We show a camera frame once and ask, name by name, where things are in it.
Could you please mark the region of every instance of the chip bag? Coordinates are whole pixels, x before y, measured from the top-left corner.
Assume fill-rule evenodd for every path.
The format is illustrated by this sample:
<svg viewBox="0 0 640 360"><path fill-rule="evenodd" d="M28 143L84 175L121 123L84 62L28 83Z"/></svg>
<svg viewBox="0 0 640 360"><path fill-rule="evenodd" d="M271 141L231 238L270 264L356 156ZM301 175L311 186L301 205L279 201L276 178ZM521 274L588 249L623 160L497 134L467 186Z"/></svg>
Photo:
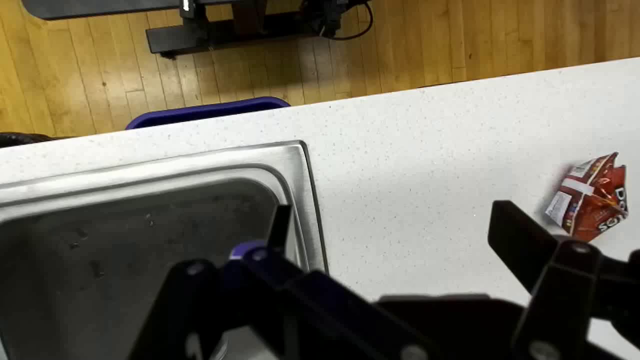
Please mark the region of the chip bag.
<svg viewBox="0 0 640 360"><path fill-rule="evenodd" d="M573 166L557 186L545 216L568 237L590 242L628 216L623 166L617 153Z"/></svg>

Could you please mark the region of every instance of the sink basin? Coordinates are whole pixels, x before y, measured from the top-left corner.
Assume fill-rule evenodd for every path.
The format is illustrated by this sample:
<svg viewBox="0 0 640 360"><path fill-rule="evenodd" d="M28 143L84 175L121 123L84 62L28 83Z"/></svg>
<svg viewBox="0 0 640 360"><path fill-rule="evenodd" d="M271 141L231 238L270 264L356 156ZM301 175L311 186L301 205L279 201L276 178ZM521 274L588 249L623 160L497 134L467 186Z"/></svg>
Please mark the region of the sink basin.
<svg viewBox="0 0 640 360"><path fill-rule="evenodd" d="M294 206L286 257L325 271L313 198L298 143L2 186L8 360L128 359L169 266L223 264L234 244L268 235L278 205ZM227 337L226 359L268 359L246 333Z"/></svg>

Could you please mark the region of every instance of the table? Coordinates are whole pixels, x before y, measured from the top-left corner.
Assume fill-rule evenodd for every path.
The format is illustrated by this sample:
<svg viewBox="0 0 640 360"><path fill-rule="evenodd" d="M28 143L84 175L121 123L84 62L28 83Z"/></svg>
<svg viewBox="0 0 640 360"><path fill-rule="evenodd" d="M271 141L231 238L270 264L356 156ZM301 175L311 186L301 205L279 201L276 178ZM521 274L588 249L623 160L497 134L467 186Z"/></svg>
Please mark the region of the table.
<svg viewBox="0 0 640 360"><path fill-rule="evenodd" d="M568 164L617 150L629 221L596 244L640 249L640 60L115 133L0 153L0 184L247 145L304 141L329 273L362 297L488 292L523 305L485 247L492 201L544 223ZM590 337L640 359L606 325Z"/></svg>
<svg viewBox="0 0 640 360"><path fill-rule="evenodd" d="M21 0L21 5L43 20L180 8L180 0ZM199 5L227 5L227 0L199 0Z"/></svg>

